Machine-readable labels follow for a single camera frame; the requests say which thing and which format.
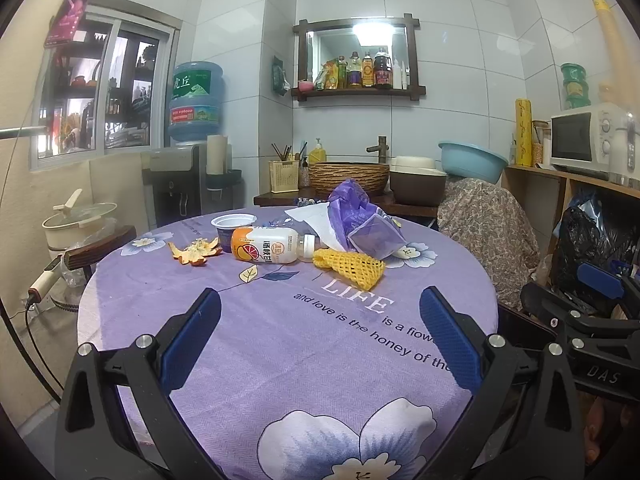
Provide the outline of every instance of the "white flower print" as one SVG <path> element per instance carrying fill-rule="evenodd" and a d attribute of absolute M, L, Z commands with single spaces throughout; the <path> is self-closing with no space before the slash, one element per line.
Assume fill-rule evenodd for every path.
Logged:
<path fill-rule="evenodd" d="M 120 256 L 131 256 L 132 254 L 138 254 L 140 251 L 150 253 L 156 249 L 161 249 L 166 245 L 165 240 L 168 240 L 173 236 L 173 233 L 144 233 L 137 240 L 133 240 L 125 245 L 120 251 Z"/>
<path fill-rule="evenodd" d="M 384 259 L 388 269 L 396 269 L 407 264 L 409 267 L 429 267 L 432 266 L 438 256 L 425 244 L 411 242 L 400 247 L 396 252 Z"/>
<path fill-rule="evenodd" d="M 258 462 L 271 480 L 411 480 L 435 429 L 431 408 L 404 398 L 377 410 L 359 435 L 336 418 L 297 410 L 264 429 Z"/>

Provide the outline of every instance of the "white microwave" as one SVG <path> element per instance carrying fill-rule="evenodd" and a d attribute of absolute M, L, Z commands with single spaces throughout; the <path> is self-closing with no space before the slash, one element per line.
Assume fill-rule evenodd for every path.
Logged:
<path fill-rule="evenodd" d="M 584 173 L 609 173 L 609 150 L 626 113 L 613 103 L 572 108 L 551 117 L 551 164 Z"/>

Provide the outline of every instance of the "bronze faucet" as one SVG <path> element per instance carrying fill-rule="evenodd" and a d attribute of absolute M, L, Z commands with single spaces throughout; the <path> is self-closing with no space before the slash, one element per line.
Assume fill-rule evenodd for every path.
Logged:
<path fill-rule="evenodd" d="M 388 152 L 389 147 L 386 145 L 386 136 L 378 137 L 378 145 L 377 146 L 369 146 L 367 148 L 367 153 L 378 152 L 378 164 L 386 164 L 386 152 Z"/>

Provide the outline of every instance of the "white bottle cap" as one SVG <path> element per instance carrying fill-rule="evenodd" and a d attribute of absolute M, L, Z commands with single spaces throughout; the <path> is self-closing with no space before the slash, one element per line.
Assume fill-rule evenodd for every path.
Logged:
<path fill-rule="evenodd" d="M 306 260 L 312 259 L 314 252 L 316 252 L 316 237 L 313 235 L 305 235 L 305 241 L 302 247 L 302 257 Z"/>

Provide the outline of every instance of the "pot handle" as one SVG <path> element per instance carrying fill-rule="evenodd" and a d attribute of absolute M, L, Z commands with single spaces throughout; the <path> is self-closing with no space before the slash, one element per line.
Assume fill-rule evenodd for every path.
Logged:
<path fill-rule="evenodd" d="M 100 220 L 101 218 L 102 216 L 98 215 L 98 216 L 92 216 L 91 218 L 87 218 L 86 220 L 81 220 L 78 222 L 78 227 L 84 227 L 85 225 L 91 224 L 92 222 Z"/>
<path fill-rule="evenodd" d="M 71 215 L 71 208 L 76 204 L 76 200 L 78 200 L 78 197 L 81 193 L 81 188 L 76 189 L 73 195 L 71 195 L 69 197 L 69 200 L 67 200 L 65 203 L 53 206 L 54 211 L 62 211 L 62 216 L 64 218 L 68 218 L 68 216 Z"/>

